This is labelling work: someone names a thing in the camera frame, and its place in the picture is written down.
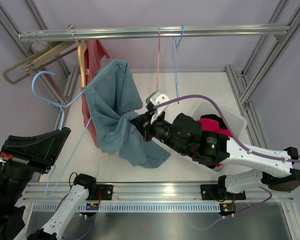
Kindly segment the grey t shirt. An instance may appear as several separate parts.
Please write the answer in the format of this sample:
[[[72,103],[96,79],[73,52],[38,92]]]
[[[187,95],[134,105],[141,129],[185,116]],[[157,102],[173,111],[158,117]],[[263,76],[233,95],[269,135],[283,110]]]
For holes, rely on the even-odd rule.
[[[143,102],[126,61],[112,60],[82,92],[101,150],[110,155],[118,153],[133,167],[150,169],[158,168],[171,156],[152,140],[144,141],[131,123]]]

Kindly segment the red t shirt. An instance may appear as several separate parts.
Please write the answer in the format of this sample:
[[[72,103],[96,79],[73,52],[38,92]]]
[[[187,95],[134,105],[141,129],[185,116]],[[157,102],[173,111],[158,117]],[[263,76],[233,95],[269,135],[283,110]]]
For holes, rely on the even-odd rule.
[[[233,137],[221,117],[215,114],[202,115],[199,120],[202,138],[198,153],[203,156],[199,163],[210,169],[219,167],[230,155],[227,152],[227,141]]]

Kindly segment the black t shirt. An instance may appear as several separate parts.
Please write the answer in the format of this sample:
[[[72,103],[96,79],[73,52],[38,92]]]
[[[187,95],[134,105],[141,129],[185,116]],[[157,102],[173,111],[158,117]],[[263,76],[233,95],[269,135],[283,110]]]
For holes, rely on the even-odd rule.
[[[202,115],[198,121],[202,124],[202,129],[205,131],[216,132],[227,129],[223,119],[215,114]]]

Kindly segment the light blue wire hanger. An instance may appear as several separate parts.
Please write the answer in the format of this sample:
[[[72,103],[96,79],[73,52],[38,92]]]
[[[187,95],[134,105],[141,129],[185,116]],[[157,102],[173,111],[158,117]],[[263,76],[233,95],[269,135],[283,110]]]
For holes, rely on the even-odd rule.
[[[184,36],[185,27],[184,25],[181,26],[181,34],[179,40],[175,38],[172,39],[172,61],[174,67],[174,86],[175,86],[175,96],[176,98],[180,97],[179,93],[179,81],[178,81],[178,51],[180,47],[180,43]]]

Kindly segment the pink hanger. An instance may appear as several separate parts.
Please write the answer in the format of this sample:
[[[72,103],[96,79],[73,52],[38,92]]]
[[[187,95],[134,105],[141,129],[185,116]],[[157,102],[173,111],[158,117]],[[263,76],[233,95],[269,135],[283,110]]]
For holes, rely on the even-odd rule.
[[[159,90],[160,82],[160,64],[161,64],[161,26],[158,27],[158,54],[157,54],[157,72],[156,72],[156,90]]]

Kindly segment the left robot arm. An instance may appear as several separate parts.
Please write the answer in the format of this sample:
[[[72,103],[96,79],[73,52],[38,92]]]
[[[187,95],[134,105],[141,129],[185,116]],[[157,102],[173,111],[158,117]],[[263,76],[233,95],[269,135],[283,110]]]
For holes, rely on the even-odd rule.
[[[63,127],[35,136],[10,135],[0,147],[0,240],[61,240],[72,217],[85,200],[96,195],[96,178],[78,174],[68,192],[33,182],[35,175],[50,173],[71,129]],[[30,211],[35,204],[52,205],[55,212],[28,234]]]

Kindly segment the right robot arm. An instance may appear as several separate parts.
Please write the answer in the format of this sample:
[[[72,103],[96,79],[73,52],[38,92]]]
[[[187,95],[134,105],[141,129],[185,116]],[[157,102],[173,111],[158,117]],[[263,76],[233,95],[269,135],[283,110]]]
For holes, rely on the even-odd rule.
[[[217,201],[240,199],[245,190],[268,187],[278,192],[291,192],[300,186],[300,170],[293,168],[289,158],[297,159],[296,148],[281,151],[261,149],[260,155],[240,146],[232,137],[202,129],[202,123],[180,113],[172,123],[162,114],[155,121],[149,112],[131,120],[145,141],[156,138],[182,156],[208,168],[217,164],[233,164],[250,170],[218,177],[210,190]]]

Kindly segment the tan wooden clip hanger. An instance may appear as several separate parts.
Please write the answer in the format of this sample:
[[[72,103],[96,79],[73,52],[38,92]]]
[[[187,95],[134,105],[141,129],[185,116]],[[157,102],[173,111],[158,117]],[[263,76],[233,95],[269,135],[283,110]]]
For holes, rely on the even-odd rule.
[[[38,56],[27,61],[22,69],[29,75],[35,75],[37,72],[42,71],[46,66],[62,59],[77,50],[75,41],[62,41],[51,49],[40,53]]]

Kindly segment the olive green hanger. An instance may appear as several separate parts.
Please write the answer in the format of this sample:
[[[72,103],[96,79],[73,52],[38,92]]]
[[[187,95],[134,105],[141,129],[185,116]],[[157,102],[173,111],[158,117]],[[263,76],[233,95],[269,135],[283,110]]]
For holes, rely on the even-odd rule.
[[[3,72],[3,78],[10,84],[14,85],[20,81],[22,81],[23,79],[29,77],[29,76],[34,76],[34,75],[29,75],[27,74],[23,69],[22,66],[29,60],[33,59],[34,57],[37,57],[39,54],[42,54],[46,51],[48,51],[49,49],[51,49],[52,47],[56,46],[59,42],[54,43],[52,45],[48,44],[47,46],[45,46],[43,49],[41,49],[40,51],[32,54],[31,56],[25,58],[24,60],[16,63],[15,65],[13,65],[10,68],[7,68],[4,72]]]

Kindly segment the dusty pink garment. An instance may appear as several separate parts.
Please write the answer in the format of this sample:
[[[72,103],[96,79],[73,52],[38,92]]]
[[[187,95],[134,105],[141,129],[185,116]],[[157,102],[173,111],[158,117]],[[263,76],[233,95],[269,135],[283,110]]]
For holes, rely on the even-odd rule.
[[[85,69],[86,69],[86,85],[85,87],[93,80],[93,78],[98,74],[99,70],[101,69],[101,60],[103,57],[107,59],[110,58],[109,53],[103,46],[100,40],[89,40],[86,42],[87,50],[85,52]],[[84,96],[81,97],[82,100],[82,115],[83,115],[83,123],[86,126],[89,118],[91,117],[87,101]],[[87,127],[89,133],[92,137],[92,140],[95,146],[99,149],[100,146],[97,142],[97,132],[96,128],[93,124],[93,121],[90,122],[89,126]]]

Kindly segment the white plastic basket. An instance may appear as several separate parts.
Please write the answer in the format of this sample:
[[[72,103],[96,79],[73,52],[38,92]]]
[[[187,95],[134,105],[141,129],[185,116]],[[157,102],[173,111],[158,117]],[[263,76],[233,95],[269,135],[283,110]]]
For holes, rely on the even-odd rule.
[[[234,135],[244,142],[250,143],[246,132],[247,121],[239,114],[238,110],[231,110],[222,105],[218,106],[228,123]],[[201,116],[216,115],[220,116],[217,109],[207,100],[204,99],[185,99],[180,104],[172,103],[167,107],[167,119],[171,122],[175,117],[183,113],[192,117],[194,120],[199,120]],[[234,175],[236,173],[245,172],[247,167],[239,165],[220,165],[214,169],[208,168],[198,162],[192,161],[188,156],[181,156],[175,151],[169,151],[171,156],[162,165],[163,168],[168,169],[173,179],[178,178],[183,170],[186,170],[185,178],[189,179],[190,176],[195,175],[194,179],[214,179],[221,175]]]

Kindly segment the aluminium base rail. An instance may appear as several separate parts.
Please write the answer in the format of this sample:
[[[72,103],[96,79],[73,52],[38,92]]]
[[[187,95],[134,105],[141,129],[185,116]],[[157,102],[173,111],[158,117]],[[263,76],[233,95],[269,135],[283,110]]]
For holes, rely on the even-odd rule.
[[[52,195],[45,195],[44,182],[30,183],[25,188],[23,202],[58,202],[65,196],[70,186],[60,183]],[[118,203],[198,203],[213,201],[217,195],[215,182],[111,182],[100,183],[99,191],[105,202]]]

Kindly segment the aluminium hanging rail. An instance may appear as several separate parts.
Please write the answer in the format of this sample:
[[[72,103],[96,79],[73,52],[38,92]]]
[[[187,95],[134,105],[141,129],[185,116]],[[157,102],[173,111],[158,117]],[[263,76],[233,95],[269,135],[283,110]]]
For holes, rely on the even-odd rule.
[[[161,26],[96,29],[62,29],[21,32],[17,36],[23,43],[54,41],[88,41],[112,39],[150,39],[177,37],[218,36],[270,36],[286,35],[288,24],[252,24],[218,26]]]

